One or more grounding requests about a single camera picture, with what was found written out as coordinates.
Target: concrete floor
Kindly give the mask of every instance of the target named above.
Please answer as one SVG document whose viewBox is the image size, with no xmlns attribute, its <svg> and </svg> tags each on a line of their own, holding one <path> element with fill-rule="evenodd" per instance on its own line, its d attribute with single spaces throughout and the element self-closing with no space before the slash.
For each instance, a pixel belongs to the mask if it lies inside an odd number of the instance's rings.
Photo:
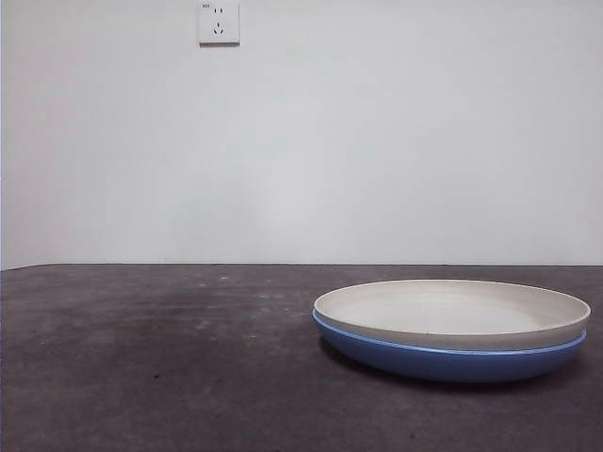
<svg viewBox="0 0 603 452">
<path fill-rule="evenodd" d="M 532 284 L 593 308 L 579 356 L 498 385 L 385 374 L 319 340 L 349 284 Z M 33 266 L 5 271 L 3 451 L 603 450 L 603 267 Z"/>
</svg>

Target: electrical outlet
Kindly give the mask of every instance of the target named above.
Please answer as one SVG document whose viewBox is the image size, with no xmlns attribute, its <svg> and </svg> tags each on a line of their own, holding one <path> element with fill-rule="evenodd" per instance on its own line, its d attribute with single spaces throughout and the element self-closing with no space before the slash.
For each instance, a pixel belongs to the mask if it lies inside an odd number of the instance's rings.
<svg viewBox="0 0 603 452">
<path fill-rule="evenodd" d="M 201 1 L 197 10 L 199 43 L 239 44 L 238 1 Z"/>
</svg>

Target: blue plate rim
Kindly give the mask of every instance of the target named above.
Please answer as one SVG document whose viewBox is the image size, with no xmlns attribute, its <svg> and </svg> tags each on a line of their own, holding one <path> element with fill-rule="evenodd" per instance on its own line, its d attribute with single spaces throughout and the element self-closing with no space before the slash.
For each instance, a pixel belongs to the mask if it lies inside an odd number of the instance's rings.
<svg viewBox="0 0 603 452">
<path fill-rule="evenodd" d="M 394 347 L 401 348 L 404 350 L 412 350 L 412 351 L 422 351 L 428 353 L 442 353 L 447 355 L 470 355 L 470 356 L 512 356 L 512 355 L 533 355 L 539 353 L 550 353 L 555 351 L 564 350 L 566 348 L 574 347 L 579 345 L 586 339 L 586 330 L 582 331 L 580 336 L 576 339 L 573 339 L 570 342 L 565 342 L 563 344 L 558 344 L 552 347 L 542 347 L 542 348 L 529 348 L 525 350 L 449 350 L 445 348 L 429 348 L 429 347 L 419 347 L 419 346 L 410 346 L 406 344 L 398 344 L 395 342 L 387 342 L 382 341 L 380 339 L 373 339 L 370 337 L 361 336 L 359 334 L 354 334 L 353 332 L 348 332 L 341 330 L 333 325 L 325 322 L 317 315 L 317 310 L 312 310 L 312 317 L 314 320 L 322 327 L 336 332 L 337 334 L 341 334 L 347 336 L 351 339 L 356 339 L 358 341 L 366 342 L 372 345 L 377 346 L 385 346 L 385 347 Z"/>
</svg>

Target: white plate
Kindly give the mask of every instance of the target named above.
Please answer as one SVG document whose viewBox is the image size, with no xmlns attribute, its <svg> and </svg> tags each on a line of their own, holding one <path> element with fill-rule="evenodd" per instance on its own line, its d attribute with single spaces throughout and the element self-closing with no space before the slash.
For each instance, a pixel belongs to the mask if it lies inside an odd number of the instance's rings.
<svg viewBox="0 0 603 452">
<path fill-rule="evenodd" d="M 334 290 L 314 307 L 331 325 L 398 344 L 456 350 L 552 347 L 582 333 L 575 297 L 504 282 L 408 280 Z"/>
</svg>

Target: plate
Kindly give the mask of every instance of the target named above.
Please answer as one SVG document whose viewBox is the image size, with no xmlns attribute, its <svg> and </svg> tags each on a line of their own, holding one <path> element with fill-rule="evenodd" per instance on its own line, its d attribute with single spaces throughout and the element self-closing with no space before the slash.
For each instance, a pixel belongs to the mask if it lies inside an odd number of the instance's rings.
<svg viewBox="0 0 603 452">
<path fill-rule="evenodd" d="M 372 282 L 318 298 L 317 316 L 340 330 L 398 344 L 455 350 L 524 350 L 564 344 L 591 309 L 552 290 L 505 282 Z"/>
<path fill-rule="evenodd" d="M 325 340 L 343 354 L 378 369 L 417 379 L 492 383 L 536 377 L 569 361 L 586 337 L 555 347 L 515 351 L 461 351 L 394 344 L 329 325 L 313 312 Z"/>
</svg>

